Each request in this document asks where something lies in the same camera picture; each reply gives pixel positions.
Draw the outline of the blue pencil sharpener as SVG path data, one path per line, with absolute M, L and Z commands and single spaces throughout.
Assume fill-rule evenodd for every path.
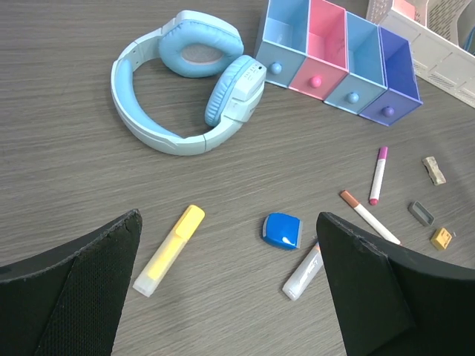
M 302 227 L 297 217 L 273 212 L 263 221 L 262 239 L 276 248 L 295 250 L 300 248 Z

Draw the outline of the white file organizer rack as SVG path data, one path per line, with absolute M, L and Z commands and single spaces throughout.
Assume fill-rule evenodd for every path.
M 416 75 L 474 106 L 473 1 L 370 0 L 366 19 L 406 38 Z

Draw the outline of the purple drawer box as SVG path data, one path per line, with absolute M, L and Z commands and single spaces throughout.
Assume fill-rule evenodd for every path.
M 383 56 L 385 91 L 359 116 L 391 126 L 422 105 L 410 43 L 405 38 L 379 28 Z

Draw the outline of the pink drawer box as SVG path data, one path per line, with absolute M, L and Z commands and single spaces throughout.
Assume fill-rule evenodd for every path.
M 311 1 L 306 58 L 289 88 L 325 100 L 348 72 L 347 11 L 329 1 Z

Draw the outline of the blue capped white marker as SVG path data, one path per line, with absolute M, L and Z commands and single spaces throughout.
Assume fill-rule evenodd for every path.
M 296 301 L 323 267 L 324 261 L 319 243 L 316 243 L 284 283 L 282 292 L 292 301 Z

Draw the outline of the teal blue drawer box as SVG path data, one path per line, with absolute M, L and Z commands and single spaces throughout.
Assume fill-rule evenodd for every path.
M 348 12 L 347 39 L 349 73 L 324 103 L 359 114 L 386 90 L 379 27 Z

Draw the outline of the light blue headphones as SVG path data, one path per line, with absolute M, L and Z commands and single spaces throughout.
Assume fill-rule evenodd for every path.
M 208 132 L 180 136 L 140 106 L 134 72 L 155 59 L 178 75 L 181 84 L 217 77 L 204 112 Z M 193 156 L 223 144 L 249 121 L 263 95 L 265 79 L 265 65 L 244 53 L 236 27 L 207 13 L 181 10 L 121 52 L 111 67 L 110 88 L 120 119 L 139 141 L 165 154 Z

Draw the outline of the grey eraser sleeve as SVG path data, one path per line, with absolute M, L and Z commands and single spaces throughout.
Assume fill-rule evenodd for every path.
M 419 201 L 413 201 L 407 209 L 423 226 L 433 225 L 435 217 Z

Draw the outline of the small yellow eraser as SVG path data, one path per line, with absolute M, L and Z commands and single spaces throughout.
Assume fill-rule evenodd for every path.
M 432 245 L 439 251 L 446 250 L 452 240 L 452 234 L 446 228 L 438 228 L 430 239 Z

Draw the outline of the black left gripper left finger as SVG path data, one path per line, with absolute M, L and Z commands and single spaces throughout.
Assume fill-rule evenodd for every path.
M 110 355 L 143 220 L 133 209 L 1 267 L 2 355 Z

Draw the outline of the light blue drawer box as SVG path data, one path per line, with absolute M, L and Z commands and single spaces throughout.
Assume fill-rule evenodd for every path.
M 266 81 L 288 88 L 307 57 L 308 0 L 270 0 L 262 13 L 254 57 Z

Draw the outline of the brown capped white pen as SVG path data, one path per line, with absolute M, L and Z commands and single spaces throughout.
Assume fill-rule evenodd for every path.
M 401 241 L 383 226 L 348 190 L 343 190 L 340 197 L 383 239 L 400 245 Z

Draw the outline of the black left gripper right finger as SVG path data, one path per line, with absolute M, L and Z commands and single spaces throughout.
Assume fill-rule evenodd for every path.
M 348 355 L 474 354 L 474 270 L 330 212 L 316 232 Z

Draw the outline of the magenta capped white pen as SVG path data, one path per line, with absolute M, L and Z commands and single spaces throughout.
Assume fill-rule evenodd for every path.
M 384 170 L 387 160 L 388 147 L 383 146 L 379 149 L 379 155 L 373 175 L 373 183 L 370 190 L 369 204 L 377 205 L 381 193 L 381 187 L 384 177 Z

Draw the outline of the beige worn eraser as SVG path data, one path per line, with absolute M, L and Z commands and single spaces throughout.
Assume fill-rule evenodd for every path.
M 442 185 L 446 183 L 444 174 L 439 168 L 439 165 L 434 156 L 427 156 L 422 160 L 423 165 L 425 166 L 427 173 L 435 186 Z

